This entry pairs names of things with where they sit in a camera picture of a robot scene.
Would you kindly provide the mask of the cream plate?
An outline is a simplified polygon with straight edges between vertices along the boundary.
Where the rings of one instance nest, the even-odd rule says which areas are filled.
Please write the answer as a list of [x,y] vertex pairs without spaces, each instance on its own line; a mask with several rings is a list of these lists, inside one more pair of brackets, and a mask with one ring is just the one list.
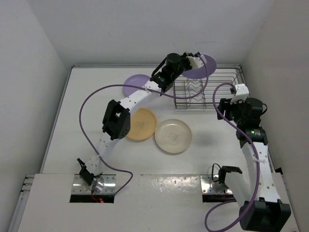
[[192,142],[190,127],[179,119],[167,119],[158,124],[154,139],[159,148],[171,154],[182,153]]

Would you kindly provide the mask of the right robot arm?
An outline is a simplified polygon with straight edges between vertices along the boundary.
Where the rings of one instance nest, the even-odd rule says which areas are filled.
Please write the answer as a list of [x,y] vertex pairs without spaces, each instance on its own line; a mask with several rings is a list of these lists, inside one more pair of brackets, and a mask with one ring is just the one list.
[[267,106],[255,98],[223,98],[217,107],[219,120],[235,122],[236,137],[247,163],[248,184],[239,167],[222,166],[218,177],[239,205],[238,222],[244,231],[279,232],[292,213],[277,192],[268,163],[268,139],[261,126],[266,111]]

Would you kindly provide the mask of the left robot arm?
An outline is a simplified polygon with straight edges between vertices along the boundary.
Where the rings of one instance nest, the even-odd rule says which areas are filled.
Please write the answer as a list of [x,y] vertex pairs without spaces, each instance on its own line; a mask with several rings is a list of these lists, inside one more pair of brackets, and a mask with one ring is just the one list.
[[173,86],[174,81],[185,71],[204,67],[200,53],[168,54],[153,71],[150,80],[136,92],[119,101],[109,101],[103,121],[102,135],[98,146],[93,146],[97,157],[88,162],[78,159],[81,166],[80,177],[91,186],[94,179],[101,175],[101,164],[104,156],[109,155],[115,145],[127,136],[130,131],[131,116],[143,105],[156,97],[165,95]]

